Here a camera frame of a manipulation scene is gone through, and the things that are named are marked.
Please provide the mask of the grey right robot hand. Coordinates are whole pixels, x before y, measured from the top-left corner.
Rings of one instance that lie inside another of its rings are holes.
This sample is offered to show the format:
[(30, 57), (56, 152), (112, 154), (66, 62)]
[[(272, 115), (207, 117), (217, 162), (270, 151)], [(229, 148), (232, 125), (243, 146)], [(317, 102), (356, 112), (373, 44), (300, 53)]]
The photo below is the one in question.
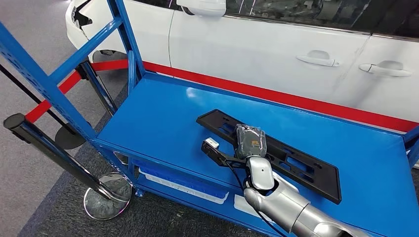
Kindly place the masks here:
[(236, 156), (239, 159), (247, 159), (251, 156), (264, 158), (267, 154), (267, 143), (265, 132), (259, 127), (246, 124), (236, 125), (238, 147)]

